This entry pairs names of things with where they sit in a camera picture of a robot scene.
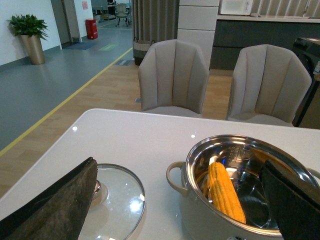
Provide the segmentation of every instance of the chair backrest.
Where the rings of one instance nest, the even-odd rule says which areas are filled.
[[[127,14],[128,12],[127,12],[127,4],[125,4],[125,3],[119,3],[119,4],[117,4],[117,5],[115,5],[115,10],[117,11],[117,13],[118,14],[120,14],[120,13],[125,13],[125,14]]]
[[[176,39],[154,43],[138,75],[142,111],[176,106],[201,114],[209,69],[198,45]]]
[[[228,116],[257,113],[291,123],[311,77],[290,50],[263,44],[243,48],[236,62]]]

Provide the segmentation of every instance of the microwave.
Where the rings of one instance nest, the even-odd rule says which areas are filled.
[[[221,15],[250,15],[254,0],[220,0]]]

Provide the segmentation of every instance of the black appliance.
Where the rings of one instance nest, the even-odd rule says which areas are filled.
[[[315,74],[320,72],[320,38],[299,37],[295,40],[292,51],[298,56],[312,78],[311,86],[297,109],[292,121],[292,124],[295,127],[298,127],[305,116],[320,83],[318,80],[315,80]]]

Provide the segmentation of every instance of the stainless steel pot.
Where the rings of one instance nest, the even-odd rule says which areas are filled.
[[[181,194],[182,221],[195,240],[283,239],[270,214],[258,174],[266,160],[277,161],[305,182],[319,188],[317,181],[296,159],[266,142],[240,135],[218,135],[197,143],[186,162],[172,163],[166,171],[169,185]],[[210,161],[226,167],[246,216],[246,224],[225,215],[208,200],[204,182]],[[181,185],[170,171],[181,169]]]

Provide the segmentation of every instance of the yellow corn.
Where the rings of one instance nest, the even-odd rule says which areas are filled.
[[[246,216],[225,166],[220,162],[209,165],[210,196],[213,205],[229,217],[246,223]]]

